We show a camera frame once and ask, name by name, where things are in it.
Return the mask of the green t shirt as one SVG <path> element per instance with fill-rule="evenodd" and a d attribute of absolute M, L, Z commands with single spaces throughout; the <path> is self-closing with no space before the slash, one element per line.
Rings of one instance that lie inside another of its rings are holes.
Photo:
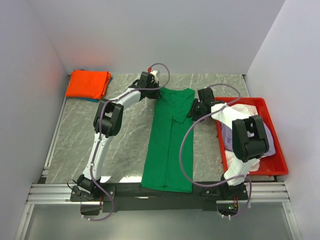
<path fill-rule="evenodd" d="M 148 150 L 142 174 L 143 188 L 168 191 L 192 192 L 192 183 L 184 176 L 179 163 L 180 147 L 186 132 L 193 124 L 187 114 L 195 98 L 195 91 L 160 89 L 161 98 L 154 108 L 154 117 Z M 193 176 L 193 137 L 191 132 L 183 147 L 182 163 L 186 174 Z"/>

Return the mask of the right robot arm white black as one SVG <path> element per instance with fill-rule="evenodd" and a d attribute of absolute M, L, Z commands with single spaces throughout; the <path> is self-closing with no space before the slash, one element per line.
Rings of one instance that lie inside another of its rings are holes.
<path fill-rule="evenodd" d="M 230 105 L 241 99 L 240 92 L 233 86 L 222 84 L 235 90 L 238 97 L 230 102 L 220 102 L 214 97 L 211 86 L 198 90 L 198 98 L 194 99 L 188 117 L 194 120 L 194 123 L 187 130 L 183 137 L 179 150 L 179 165 L 183 175 L 192 184 L 202 188 L 219 187 L 219 193 L 222 198 L 230 200 L 237 194 L 239 187 L 245 180 L 253 161 L 261 158 L 268 152 L 270 146 L 264 127 L 264 121 L 260 115 L 248 116 L 246 118 L 236 118 L 235 113 L 224 113 Z M 183 166 L 183 148 L 185 141 L 194 127 L 206 118 L 217 115 L 216 120 L 228 126 L 232 130 L 232 149 L 236 160 L 230 165 L 230 168 L 222 175 L 220 182 L 213 184 L 201 184 L 193 181 L 185 172 Z"/>

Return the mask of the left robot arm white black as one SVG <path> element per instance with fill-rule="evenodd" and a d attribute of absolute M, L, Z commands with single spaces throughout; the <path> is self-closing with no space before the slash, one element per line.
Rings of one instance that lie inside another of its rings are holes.
<path fill-rule="evenodd" d="M 102 177 L 102 167 L 108 148 L 113 138 L 120 132 L 124 110 L 140 102 L 144 98 L 157 100 L 160 98 L 158 70 L 143 71 L 128 89 L 112 99 L 102 99 L 93 121 L 94 142 L 82 174 L 77 179 L 77 185 L 82 195 L 88 201 L 96 200 L 100 195 L 98 187 Z"/>

